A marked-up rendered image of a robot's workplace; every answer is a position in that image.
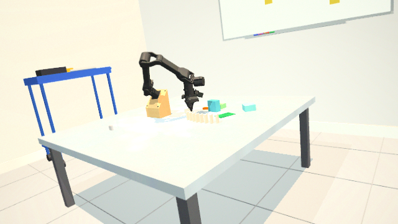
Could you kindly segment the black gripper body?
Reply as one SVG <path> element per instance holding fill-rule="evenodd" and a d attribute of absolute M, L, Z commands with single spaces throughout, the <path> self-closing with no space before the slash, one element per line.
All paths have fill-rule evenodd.
<path fill-rule="evenodd" d="M 184 88 L 183 90 L 185 91 L 185 94 L 182 95 L 182 99 L 185 98 L 185 100 L 188 101 L 189 103 L 193 103 L 193 102 L 199 101 L 199 98 L 194 95 L 194 92 L 193 92 L 194 88 L 193 87 Z"/>

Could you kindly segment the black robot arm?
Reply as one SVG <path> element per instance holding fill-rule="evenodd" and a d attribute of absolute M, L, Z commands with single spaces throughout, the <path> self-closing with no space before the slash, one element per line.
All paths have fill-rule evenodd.
<path fill-rule="evenodd" d="M 150 62 L 150 57 L 155 57 L 156 59 Z M 183 82 L 184 88 L 189 88 L 193 85 L 205 86 L 205 78 L 203 76 L 195 77 L 193 72 L 184 67 L 178 67 L 176 64 L 164 58 L 161 54 L 155 54 L 153 52 L 141 52 L 138 63 L 142 68 L 142 76 L 144 81 L 142 91 L 144 91 L 144 96 L 150 95 L 152 100 L 158 99 L 160 94 L 160 90 L 157 91 L 155 88 L 153 88 L 154 82 L 150 79 L 149 67 L 154 65 L 161 65 L 170 72 L 174 73 L 176 77 Z"/>

